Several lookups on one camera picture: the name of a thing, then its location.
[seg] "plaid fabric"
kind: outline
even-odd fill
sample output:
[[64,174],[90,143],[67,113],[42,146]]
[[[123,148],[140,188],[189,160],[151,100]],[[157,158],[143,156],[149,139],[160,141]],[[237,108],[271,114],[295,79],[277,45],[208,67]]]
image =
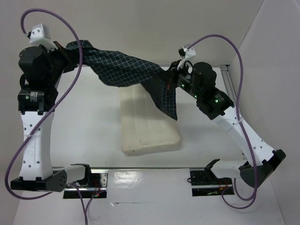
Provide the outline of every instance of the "plaid fabric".
[[[140,83],[151,95],[155,106],[177,120],[175,90],[158,77],[164,70],[157,64],[128,56],[117,51],[103,51],[94,48],[87,40],[81,40],[83,64],[91,67],[106,85],[128,87]],[[78,52],[77,42],[66,46],[67,50]]]

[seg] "white table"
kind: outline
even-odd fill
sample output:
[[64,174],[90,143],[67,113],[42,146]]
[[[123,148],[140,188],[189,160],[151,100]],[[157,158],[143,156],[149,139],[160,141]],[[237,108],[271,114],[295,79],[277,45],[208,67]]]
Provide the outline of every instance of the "white table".
[[[217,87],[225,90],[220,70]],[[74,73],[65,74],[62,92]],[[215,158],[241,159],[231,138],[206,118],[195,100],[177,91],[178,151],[126,157],[120,148],[119,91],[104,86],[87,67],[71,94],[56,111],[52,128],[52,165],[88,163],[93,167],[204,167]],[[220,196],[192,197],[186,182],[188,169],[110,171],[106,199],[95,199],[88,212],[90,225],[284,225],[269,180],[259,188],[255,204],[245,211],[227,207]],[[243,182],[239,189],[249,196]],[[27,192],[25,196],[39,193]],[[20,201],[14,225],[83,225],[80,201],[64,200],[63,193],[43,199]],[[235,205],[245,205],[236,196],[226,196]]]

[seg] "dark garment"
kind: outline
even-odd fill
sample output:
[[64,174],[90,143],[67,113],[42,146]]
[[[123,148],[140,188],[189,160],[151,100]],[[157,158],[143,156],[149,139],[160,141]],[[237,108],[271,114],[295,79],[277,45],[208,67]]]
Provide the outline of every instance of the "dark garment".
[[[157,64],[117,51],[94,48],[87,40],[81,40],[83,64],[99,76],[106,85],[128,87],[140,83],[151,95],[156,107],[177,120],[175,90],[167,90],[167,85],[158,77],[164,70]],[[77,42],[67,44],[66,49],[78,52]]]

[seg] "folded cloth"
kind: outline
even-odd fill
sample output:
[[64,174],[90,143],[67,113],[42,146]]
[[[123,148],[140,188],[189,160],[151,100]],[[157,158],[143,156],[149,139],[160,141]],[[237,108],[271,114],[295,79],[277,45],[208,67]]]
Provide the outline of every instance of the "folded cloth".
[[[89,66],[104,84],[128,87],[140,83],[150,94],[155,106],[177,120],[176,92],[167,90],[167,84],[158,76],[164,72],[158,64],[118,51],[99,50],[88,40],[81,40],[80,43],[83,50],[83,64]],[[79,52],[76,41],[68,43],[66,49]]]

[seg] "cream padded board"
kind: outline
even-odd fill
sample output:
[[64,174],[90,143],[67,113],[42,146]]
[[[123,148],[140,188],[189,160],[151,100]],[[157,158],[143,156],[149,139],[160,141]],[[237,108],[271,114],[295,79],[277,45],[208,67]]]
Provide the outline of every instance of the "cream padded board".
[[149,153],[174,150],[180,137],[175,120],[159,111],[140,84],[120,88],[122,150]]

